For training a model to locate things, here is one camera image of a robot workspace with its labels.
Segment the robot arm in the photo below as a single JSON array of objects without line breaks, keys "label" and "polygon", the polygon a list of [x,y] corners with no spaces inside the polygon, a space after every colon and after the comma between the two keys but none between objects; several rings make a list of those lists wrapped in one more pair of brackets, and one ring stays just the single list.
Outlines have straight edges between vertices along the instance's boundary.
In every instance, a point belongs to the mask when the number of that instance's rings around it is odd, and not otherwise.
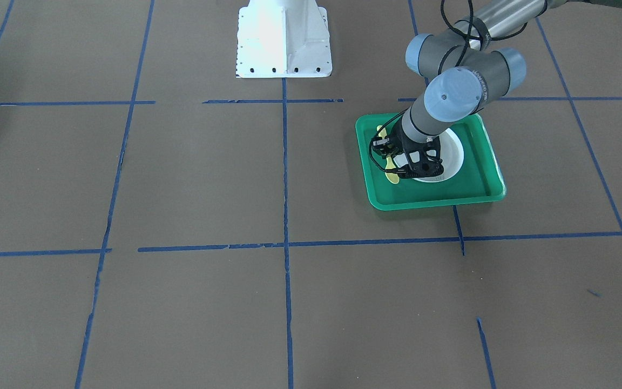
[{"label": "robot arm", "polygon": [[[390,135],[372,140],[373,151],[384,158],[404,154],[407,164],[392,171],[402,178],[443,174],[438,136],[520,86],[526,77],[520,52],[509,48],[484,52],[486,48],[567,1],[493,0],[454,25],[446,21],[449,28],[439,35],[417,35],[407,47],[405,61],[431,82]],[[622,8],[622,0],[570,1]]]}]

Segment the round blue cap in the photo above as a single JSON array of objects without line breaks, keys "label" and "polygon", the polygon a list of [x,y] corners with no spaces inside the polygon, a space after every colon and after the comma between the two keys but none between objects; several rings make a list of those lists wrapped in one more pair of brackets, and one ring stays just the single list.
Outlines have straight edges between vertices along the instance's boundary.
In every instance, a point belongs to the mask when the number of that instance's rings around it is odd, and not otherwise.
[{"label": "round blue cap", "polygon": [[503,55],[505,61],[508,63],[508,69],[510,70],[510,87],[508,87],[509,94],[513,89],[520,86],[526,77],[526,61],[521,52],[505,47],[504,49],[497,50]]},{"label": "round blue cap", "polygon": [[427,86],[424,105],[435,120],[452,123],[472,113],[483,93],[482,83],[472,71],[447,69]]},{"label": "round blue cap", "polygon": [[407,52],[404,55],[404,61],[407,62],[407,67],[419,76],[424,77],[419,73],[419,53],[422,51],[422,45],[424,41],[430,37],[431,34],[419,34],[413,37],[409,45],[407,46]]}]

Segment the metal bracket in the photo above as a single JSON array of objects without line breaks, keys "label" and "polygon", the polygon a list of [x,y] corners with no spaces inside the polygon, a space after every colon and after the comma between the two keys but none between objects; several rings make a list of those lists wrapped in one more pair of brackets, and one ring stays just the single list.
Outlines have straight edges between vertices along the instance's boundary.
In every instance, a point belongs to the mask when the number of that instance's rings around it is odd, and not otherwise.
[{"label": "metal bracket", "polygon": [[328,12],[315,0],[250,0],[239,10],[236,76],[328,77]]}]

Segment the yellow spoon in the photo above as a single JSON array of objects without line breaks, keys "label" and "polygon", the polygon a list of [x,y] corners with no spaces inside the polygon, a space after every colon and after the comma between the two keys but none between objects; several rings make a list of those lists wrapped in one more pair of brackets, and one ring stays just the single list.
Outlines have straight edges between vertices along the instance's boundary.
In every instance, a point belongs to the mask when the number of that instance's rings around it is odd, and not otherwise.
[{"label": "yellow spoon", "polygon": [[[388,132],[386,131],[385,128],[383,128],[383,130],[381,130],[378,133],[378,136],[380,136],[381,138],[385,138],[388,135]],[[395,169],[397,166],[395,166],[395,163],[393,162],[393,158],[391,156],[387,156],[386,157],[386,169]],[[400,176],[396,175],[395,173],[386,173],[386,178],[392,183],[392,184],[398,184],[400,182]]]}]

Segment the green tray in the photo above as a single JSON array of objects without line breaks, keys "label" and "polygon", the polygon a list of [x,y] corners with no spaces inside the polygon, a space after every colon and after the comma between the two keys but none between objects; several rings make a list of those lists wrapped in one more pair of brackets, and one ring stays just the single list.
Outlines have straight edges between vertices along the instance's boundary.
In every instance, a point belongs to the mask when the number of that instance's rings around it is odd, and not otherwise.
[{"label": "green tray", "polygon": [[[368,157],[368,143],[375,135],[376,127],[393,116],[394,113],[365,115],[356,121],[361,167],[368,201],[373,207],[379,210],[404,210],[503,200],[506,195],[503,175],[484,122],[477,114],[467,116],[451,127],[464,148],[464,163],[454,177],[437,183],[402,179],[397,185],[391,184],[385,173],[378,170]],[[378,163],[385,163],[380,157],[377,160]]]}]

